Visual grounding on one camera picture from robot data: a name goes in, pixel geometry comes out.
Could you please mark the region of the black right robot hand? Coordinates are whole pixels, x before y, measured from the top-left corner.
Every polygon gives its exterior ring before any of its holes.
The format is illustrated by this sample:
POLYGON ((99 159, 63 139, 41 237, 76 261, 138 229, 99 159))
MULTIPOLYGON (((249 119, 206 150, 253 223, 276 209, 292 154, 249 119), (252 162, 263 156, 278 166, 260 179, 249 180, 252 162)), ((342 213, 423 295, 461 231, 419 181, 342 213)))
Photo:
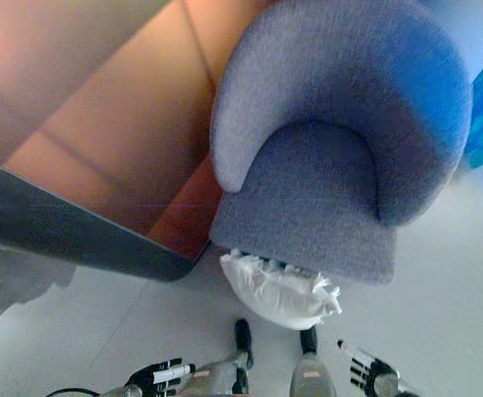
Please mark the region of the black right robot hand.
POLYGON ((400 393, 399 373, 389 364, 344 339, 339 339, 337 346, 351 359, 351 384, 365 396, 397 396, 400 393))

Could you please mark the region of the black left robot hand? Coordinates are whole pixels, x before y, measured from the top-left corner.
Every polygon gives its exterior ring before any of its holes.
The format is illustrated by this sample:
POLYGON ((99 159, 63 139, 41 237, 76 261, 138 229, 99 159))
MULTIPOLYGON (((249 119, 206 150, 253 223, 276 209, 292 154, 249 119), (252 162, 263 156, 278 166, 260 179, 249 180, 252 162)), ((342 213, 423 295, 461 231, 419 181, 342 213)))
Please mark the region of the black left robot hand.
POLYGON ((181 358, 170 359, 136 371, 125 386, 139 390, 141 396, 176 396, 182 379, 195 371, 193 363, 184 364, 181 358))

